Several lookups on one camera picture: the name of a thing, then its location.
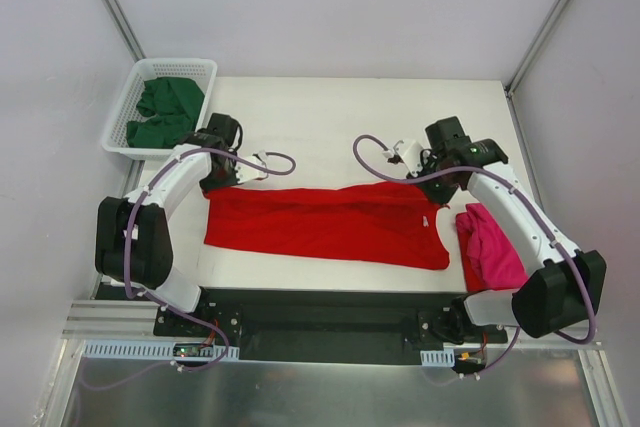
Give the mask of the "white plastic basket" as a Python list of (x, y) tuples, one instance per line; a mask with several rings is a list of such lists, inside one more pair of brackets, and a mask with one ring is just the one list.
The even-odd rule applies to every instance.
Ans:
[(127, 123), (143, 120), (136, 105), (144, 91), (144, 82), (158, 77), (193, 80), (204, 94), (195, 123), (195, 129), (198, 130), (207, 124), (217, 70), (218, 65), (213, 60), (203, 58), (147, 58), (136, 62), (117, 102), (111, 108), (101, 139), (103, 149), (134, 161), (164, 161), (170, 155), (170, 149), (133, 148), (127, 142)]

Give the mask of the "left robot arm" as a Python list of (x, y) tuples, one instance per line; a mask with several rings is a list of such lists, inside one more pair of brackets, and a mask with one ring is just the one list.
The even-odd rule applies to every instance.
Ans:
[(206, 127), (187, 134), (147, 184), (123, 198), (107, 197), (98, 207), (96, 270), (128, 282), (178, 311), (177, 324), (192, 336), (205, 333), (212, 313), (202, 305), (204, 289), (174, 266), (168, 221), (195, 187), (204, 194), (239, 184), (240, 123), (214, 114)]

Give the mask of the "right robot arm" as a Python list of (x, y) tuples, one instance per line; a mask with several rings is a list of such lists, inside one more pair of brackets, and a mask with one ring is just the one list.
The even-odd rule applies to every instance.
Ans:
[(438, 326), (449, 329), (455, 342), (473, 341), (486, 325), (503, 325), (532, 338), (556, 334), (574, 344), (591, 343), (607, 269), (602, 255), (582, 250), (553, 225), (494, 140), (471, 140), (456, 117), (425, 132), (430, 151), (422, 157), (422, 171), (430, 178), (421, 190), (438, 204), (467, 191), (496, 221), (527, 275), (520, 287), (488, 287), (455, 299)]

